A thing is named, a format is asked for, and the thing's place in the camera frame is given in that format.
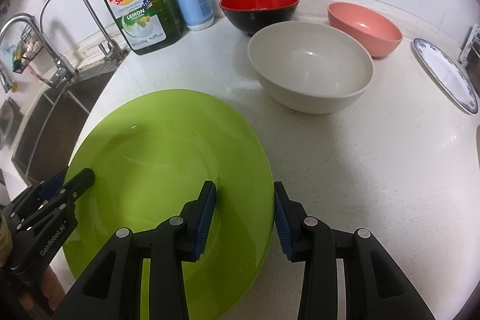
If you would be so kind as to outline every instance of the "wire basket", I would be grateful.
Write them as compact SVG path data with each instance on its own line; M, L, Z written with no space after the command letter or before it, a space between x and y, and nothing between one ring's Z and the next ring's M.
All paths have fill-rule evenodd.
M42 50L43 44L38 39L37 35L33 33L32 28L26 26L20 36L20 41L17 44L13 54L13 71L21 74L30 62Z

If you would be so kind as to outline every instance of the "white plate with floral rim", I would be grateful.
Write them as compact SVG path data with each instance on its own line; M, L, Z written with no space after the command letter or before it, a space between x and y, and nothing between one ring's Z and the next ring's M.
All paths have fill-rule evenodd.
M440 48L424 39L414 39L413 48L433 77L445 89L460 108L470 114L477 114L477 96L469 79L453 60Z

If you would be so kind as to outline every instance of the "american flag graphic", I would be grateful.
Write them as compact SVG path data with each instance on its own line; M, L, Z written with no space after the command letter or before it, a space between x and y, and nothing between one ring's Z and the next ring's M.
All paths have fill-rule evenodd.
M149 7L152 7L152 6L153 6L153 4L152 4L152 1L151 1L151 0L144 0L144 1L143 1L143 7L144 7L145 9L148 9Z

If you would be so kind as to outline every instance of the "bottle label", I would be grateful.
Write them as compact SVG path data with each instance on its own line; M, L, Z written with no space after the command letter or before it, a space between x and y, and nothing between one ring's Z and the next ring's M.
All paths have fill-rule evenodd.
M130 46L145 48L167 37L151 0L106 0Z
M210 0L177 0L187 26L203 24L213 18Z

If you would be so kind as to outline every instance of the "green plate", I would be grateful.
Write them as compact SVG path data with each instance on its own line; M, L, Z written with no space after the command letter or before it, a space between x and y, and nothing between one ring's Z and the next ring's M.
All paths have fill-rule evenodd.
M104 118L76 153L66 180L85 167L95 184L76 202L78 227L63 246L78 277L120 227L155 228L217 185L205 253L183 263L191 320L213 320L254 281L270 242L273 180L254 131L230 106L191 90L134 99ZM142 319L148 319L148 261L142 276Z

